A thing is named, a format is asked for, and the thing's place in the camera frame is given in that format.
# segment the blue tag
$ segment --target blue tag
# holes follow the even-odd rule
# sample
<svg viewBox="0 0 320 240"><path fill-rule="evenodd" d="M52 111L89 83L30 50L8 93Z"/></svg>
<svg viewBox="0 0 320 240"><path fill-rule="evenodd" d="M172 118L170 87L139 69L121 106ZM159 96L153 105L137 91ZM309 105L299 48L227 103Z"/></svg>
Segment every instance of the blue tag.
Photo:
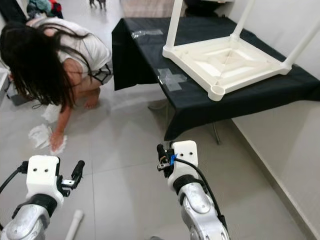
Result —
<svg viewBox="0 0 320 240"><path fill-rule="evenodd" d="M171 159L170 159L170 165L173 165L173 164L174 164L174 161L175 161L175 159L176 159L177 155L178 155L178 154L176 154L176 155L172 155L172 156L171 156Z"/></svg>

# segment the white pipe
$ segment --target white pipe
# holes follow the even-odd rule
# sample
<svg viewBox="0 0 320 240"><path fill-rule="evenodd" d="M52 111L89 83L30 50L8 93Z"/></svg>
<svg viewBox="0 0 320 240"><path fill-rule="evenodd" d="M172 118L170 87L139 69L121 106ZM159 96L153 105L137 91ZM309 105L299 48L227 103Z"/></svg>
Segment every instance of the white pipe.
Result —
<svg viewBox="0 0 320 240"><path fill-rule="evenodd" d="M172 16L171 16L171 20L170 20L170 26L169 26L169 31L168 31L168 37L166 38L166 44L163 47L164 49L166 49L168 51L170 51L175 45L182 3L183 3L183 0L175 0L174 1Z"/></svg>
<svg viewBox="0 0 320 240"><path fill-rule="evenodd" d="M254 7L255 2L256 2L256 0L249 0L248 1L238 24L236 25L233 33L230 35L230 37L232 37L233 39L238 40L240 38L240 33L242 32L242 29L244 29L245 22L250 14L252 8Z"/></svg>
<svg viewBox="0 0 320 240"><path fill-rule="evenodd" d="M314 38L314 36L318 33L319 28L320 28L320 20L303 37L303 39L299 42L299 44L294 48L294 50L290 53L290 55L282 63L282 65L286 69L292 68L292 65L295 63L297 58L300 56L300 54L303 52L303 50L307 47L307 45L311 42L311 40Z"/></svg>
<svg viewBox="0 0 320 240"><path fill-rule="evenodd" d="M81 210L76 210L73 215L73 220L71 223L71 226L69 228L69 231L65 237L65 240L74 240L76 232L78 230L79 224L84 217L84 212Z"/></svg>

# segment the white tissue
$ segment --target white tissue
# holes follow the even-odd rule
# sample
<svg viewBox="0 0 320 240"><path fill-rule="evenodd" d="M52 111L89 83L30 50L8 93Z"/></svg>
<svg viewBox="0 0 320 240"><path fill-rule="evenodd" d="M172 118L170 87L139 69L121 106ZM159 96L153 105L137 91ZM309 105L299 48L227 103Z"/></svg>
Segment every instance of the white tissue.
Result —
<svg viewBox="0 0 320 240"><path fill-rule="evenodd" d="M45 124L41 124L39 126L32 128L31 131L29 132L28 137L33 142L33 146L35 149L39 147L40 149L43 149L50 145L51 135L52 135L51 128ZM52 151L50 147L50 154L52 156L61 154L64 151L66 145L67 145L67 136L63 136L63 143L61 144L61 146L56 151Z"/></svg>
<svg viewBox="0 0 320 240"><path fill-rule="evenodd" d="M45 120L47 120L50 124L53 124L58 120L60 111L61 111L61 105L56 106L56 105L49 104L41 116Z"/></svg>
<svg viewBox="0 0 320 240"><path fill-rule="evenodd" d="M63 143L61 144L61 146L55 151L52 151L52 149L50 149L50 155L57 156L58 154L61 154L67 145L67 139L67 136L63 136Z"/></svg>
<svg viewBox="0 0 320 240"><path fill-rule="evenodd" d="M52 130L50 127L41 124L39 126L36 126L31 129L29 132L29 139L33 142L34 148L40 147L40 149L43 149L47 146L49 146L50 141L49 138L52 134Z"/></svg>

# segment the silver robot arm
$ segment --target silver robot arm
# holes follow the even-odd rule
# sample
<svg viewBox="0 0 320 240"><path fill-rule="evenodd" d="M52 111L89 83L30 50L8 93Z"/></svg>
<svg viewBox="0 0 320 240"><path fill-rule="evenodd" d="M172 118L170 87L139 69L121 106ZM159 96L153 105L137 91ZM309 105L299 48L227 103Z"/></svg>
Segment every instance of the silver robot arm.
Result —
<svg viewBox="0 0 320 240"><path fill-rule="evenodd" d="M65 188L73 190L78 186L85 165L79 161L71 174L72 180L63 180L59 175L60 159L56 156L36 155L24 163L27 201L14 211L12 221L1 232L1 240L45 240L50 217L56 208L62 208L64 197L70 195L71 191Z"/></svg>
<svg viewBox="0 0 320 240"><path fill-rule="evenodd" d="M157 150L158 170L164 171L169 188L178 195L181 216L190 231L190 239L229 240L224 216L215 200L206 194L205 183L199 180L197 171L187 164L198 166L196 143L180 141L173 143L172 149L164 150L163 145L158 145Z"/></svg>

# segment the table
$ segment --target table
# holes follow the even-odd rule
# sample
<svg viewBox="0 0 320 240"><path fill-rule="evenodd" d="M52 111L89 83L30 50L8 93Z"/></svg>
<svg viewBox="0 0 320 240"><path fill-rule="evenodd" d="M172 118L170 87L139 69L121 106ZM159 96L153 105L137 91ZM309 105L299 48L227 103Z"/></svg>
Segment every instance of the table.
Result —
<svg viewBox="0 0 320 240"><path fill-rule="evenodd" d="M194 127L287 105L301 100L320 101L320 81L294 65L288 75L277 75L226 94L219 102L208 94L171 60L162 56L170 18L123 18L112 32L114 88L120 90L137 84L159 83L174 108L174 116L164 136L165 141L177 138ZM187 44L230 35L236 24L226 17L182 17L175 44ZM160 30L163 34L132 37L132 33ZM243 30L241 38L279 61L285 57ZM159 81L158 69L169 69L184 75L180 90L170 91Z"/></svg>

